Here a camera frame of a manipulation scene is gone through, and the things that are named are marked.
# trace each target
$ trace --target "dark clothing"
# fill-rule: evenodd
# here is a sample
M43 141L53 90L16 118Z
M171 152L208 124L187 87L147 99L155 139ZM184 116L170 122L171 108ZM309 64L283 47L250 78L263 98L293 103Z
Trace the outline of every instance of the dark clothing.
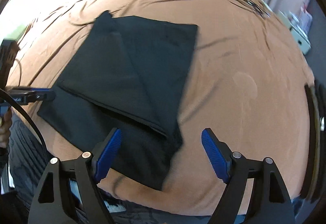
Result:
M9 199L5 198L5 201L6 204L10 203L11 212L13 212L15 208L19 208L16 215L23 215L25 221L27 221L27 209L31 206L34 192L46 166L43 150L35 136L16 115L13 116L9 145L10 173L14 179L15 190L17 191L19 200L11 196ZM111 213L116 224L163 224L164 222L168 224L206 224L210 219L210 216L182 216L170 214L128 201L120 201L110 197L109 194L106 196L104 193L105 192L102 192L104 200L108 201L110 204L121 204L126 208L124 212ZM23 202L25 208L21 207L20 201ZM84 212L77 209L77 213L81 223L88 223Z
M4 166L8 162L8 151L5 150L3 155L0 155L0 175L2 175L2 171L4 170Z
M27 224L27 219L28 210L16 192L0 195L0 223Z
M182 145L177 113L196 33L196 25L102 13L38 114L82 151L120 128L112 168L161 190Z

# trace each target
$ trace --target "metal screw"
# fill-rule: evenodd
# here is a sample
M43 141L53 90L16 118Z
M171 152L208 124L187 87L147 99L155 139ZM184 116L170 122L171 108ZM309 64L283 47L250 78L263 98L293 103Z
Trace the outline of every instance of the metal screw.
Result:
M235 158L240 158L241 157L241 153L238 151L235 151L234 153L232 153L233 157Z
M266 158L265 161L269 164L272 164L273 163L273 160L271 158Z
M55 163L57 163L57 161L58 161L58 158L54 157L54 158L52 158L52 159L50 160L50 163L51 163L51 164L55 164Z
M88 158L91 156L91 153L89 151L87 152L84 152L82 155L81 155L83 158Z

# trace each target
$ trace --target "black towel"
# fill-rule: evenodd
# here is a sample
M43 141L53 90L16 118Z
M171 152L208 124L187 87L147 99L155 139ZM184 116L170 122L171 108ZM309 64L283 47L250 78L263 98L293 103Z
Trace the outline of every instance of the black towel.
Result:
M104 12L38 114L82 151L120 128L112 168L160 190L182 145L176 118L196 33L196 25Z

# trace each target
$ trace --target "gray wall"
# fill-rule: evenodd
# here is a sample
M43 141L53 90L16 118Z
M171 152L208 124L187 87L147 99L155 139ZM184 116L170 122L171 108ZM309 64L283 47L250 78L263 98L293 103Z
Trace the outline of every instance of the gray wall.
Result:
M308 33L311 50L305 57L315 79L326 85L326 17L316 0L310 0L307 10L313 21Z

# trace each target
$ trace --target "black bracket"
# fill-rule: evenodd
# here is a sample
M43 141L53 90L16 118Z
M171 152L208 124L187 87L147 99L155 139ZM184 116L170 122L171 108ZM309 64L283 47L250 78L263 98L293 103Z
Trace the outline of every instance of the black bracket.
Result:
M227 185L208 224L233 224L245 192L247 179L254 178L245 224L294 224L294 211L283 178L269 158L249 160L232 152L220 142L211 129L202 133L202 143L216 176Z
M232 152L216 138L211 129L203 131L202 143L216 176L226 183L208 224L234 223L249 178L254 178L254 185L244 223L295 223L289 194L271 158L249 160L239 152ZM77 181L89 223L114 224L97 183L106 177L120 144L121 131L113 129L92 152L84 152L77 159L64 162L52 158L35 192L28 224L79 223L69 179Z

